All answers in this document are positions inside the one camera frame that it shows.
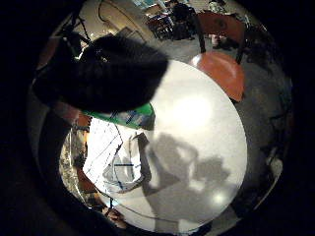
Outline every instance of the chair seat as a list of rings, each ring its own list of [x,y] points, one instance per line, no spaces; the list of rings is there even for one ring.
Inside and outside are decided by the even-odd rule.
[[[195,56],[189,64],[210,76],[230,98],[242,99],[244,73],[232,57],[211,51]]]

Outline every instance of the black bag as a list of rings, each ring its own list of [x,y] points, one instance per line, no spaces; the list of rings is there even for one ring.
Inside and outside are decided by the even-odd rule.
[[[175,25],[173,26],[173,38],[175,40],[188,38],[189,36],[190,33],[185,22],[175,23]]]

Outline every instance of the green folder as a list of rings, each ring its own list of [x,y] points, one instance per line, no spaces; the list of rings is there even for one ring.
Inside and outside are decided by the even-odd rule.
[[[153,107],[149,103],[134,110],[124,112],[98,113],[83,111],[83,113],[100,120],[123,125],[132,129],[146,128],[155,116]]]

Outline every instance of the orange chair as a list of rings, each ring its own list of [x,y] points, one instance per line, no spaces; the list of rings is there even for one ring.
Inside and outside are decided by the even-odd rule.
[[[247,26],[232,16],[210,11],[193,15],[201,54],[189,64],[209,75],[235,101],[242,99],[244,72],[239,65],[245,46]],[[206,52],[204,34],[218,34],[239,44],[235,59],[221,52]]]

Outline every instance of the round white table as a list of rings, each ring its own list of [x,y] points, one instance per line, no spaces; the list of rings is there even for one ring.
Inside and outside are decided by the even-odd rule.
[[[219,216],[242,184],[247,144],[241,120],[211,78],[178,61],[169,62],[151,104],[155,127],[145,131],[140,145],[145,179],[110,197],[139,228],[196,229]]]

